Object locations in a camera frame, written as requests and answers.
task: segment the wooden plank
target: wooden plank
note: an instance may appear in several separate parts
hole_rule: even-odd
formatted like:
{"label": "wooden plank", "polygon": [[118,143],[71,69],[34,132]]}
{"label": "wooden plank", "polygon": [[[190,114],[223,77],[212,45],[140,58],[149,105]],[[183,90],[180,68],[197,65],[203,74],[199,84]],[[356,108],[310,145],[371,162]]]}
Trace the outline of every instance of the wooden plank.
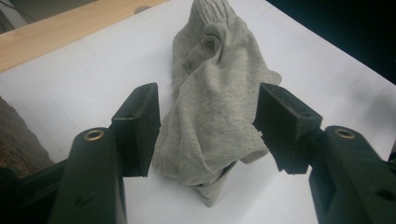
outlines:
{"label": "wooden plank", "polygon": [[0,35],[0,72],[134,15],[165,0],[98,0]]}

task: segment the black object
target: black object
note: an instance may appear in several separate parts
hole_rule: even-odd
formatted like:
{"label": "black object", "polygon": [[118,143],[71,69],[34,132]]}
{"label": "black object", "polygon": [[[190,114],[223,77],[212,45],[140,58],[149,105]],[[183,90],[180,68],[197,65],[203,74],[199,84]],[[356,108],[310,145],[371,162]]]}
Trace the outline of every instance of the black object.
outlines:
{"label": "black object", "polygon": [[279,171],[309,178],[319,223],[396,223],[396,169],[361,134],[331,126],[281,87],[260,86],[255,127]]}
{"label": "black object", "polygon": [[147,176],[160,130],[156,83],[136,88],[107,128],[80,133],[69,159],[19,180],[0,169],[0,223],[126,223],[124,176]]}
{"label": "black object", "polygon": [[268,0],[396,84],[396,5],[377,0]]}

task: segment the crumpled fabric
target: crumpled fabric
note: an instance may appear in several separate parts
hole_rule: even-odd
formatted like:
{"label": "crumpled fabric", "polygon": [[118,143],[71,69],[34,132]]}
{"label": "crumpled fabric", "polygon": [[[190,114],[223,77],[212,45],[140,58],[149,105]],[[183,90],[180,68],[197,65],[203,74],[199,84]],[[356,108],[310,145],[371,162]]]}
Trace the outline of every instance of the crumpled fabric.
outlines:
{"label": "crumpled fabric", "polygon": [[163,120],[152,166],[212,206],[237,161],[268,153],[252,122],[260,83],[278,85],[281,76],[267,68],[253,33],[225,0],[194,0],[173,50],[176,102]]}

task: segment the gray cloth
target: gray cloth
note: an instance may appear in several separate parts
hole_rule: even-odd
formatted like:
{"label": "gray cloth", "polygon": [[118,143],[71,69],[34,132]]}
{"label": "gray cloth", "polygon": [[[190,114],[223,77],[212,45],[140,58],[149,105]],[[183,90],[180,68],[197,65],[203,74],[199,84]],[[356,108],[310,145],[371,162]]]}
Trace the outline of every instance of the gray cloth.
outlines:
{"label": "gray cloth", "polygon": [[281,77],[267,68],[253,33],[225,0],[194,0],[173,48],[176,102],[152,165],[211,206],[237,161],[268,152],[252,122],[260,83],[278,85]]}

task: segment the brown textured object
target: brown textured object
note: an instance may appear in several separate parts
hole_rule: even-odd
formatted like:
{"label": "brown textured object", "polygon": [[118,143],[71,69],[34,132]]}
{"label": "brown textured object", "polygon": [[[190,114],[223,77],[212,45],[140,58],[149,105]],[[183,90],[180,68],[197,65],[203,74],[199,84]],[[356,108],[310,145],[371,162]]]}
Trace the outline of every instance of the brown textured object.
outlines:
{"label": "brown textured object", "polygon": [[52,164],[17,111],[0,97],[0,167],[12,168],[25,178]]}

